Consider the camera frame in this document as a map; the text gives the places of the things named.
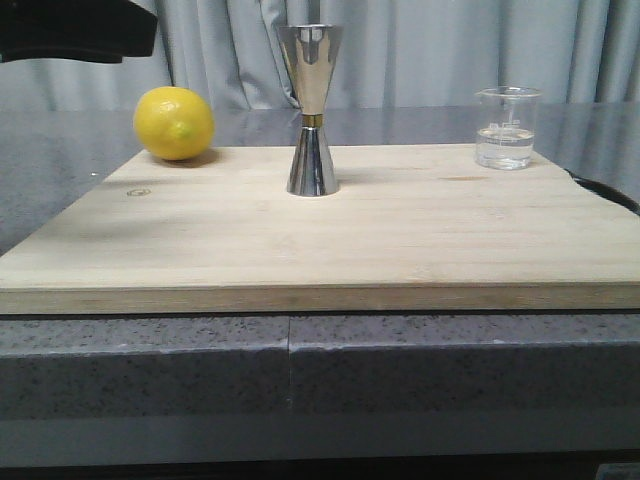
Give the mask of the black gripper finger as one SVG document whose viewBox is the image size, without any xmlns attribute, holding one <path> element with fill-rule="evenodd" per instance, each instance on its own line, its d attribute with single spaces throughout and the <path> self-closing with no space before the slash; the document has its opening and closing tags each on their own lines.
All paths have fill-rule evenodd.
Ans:
<svg viewBox="0 0 640 480">
<path fill-rule="evenodd" d="M 1 3 L 1 61 L 116 64 L 153 53 L 157 17 L 132 1 Z"/>
</svg>

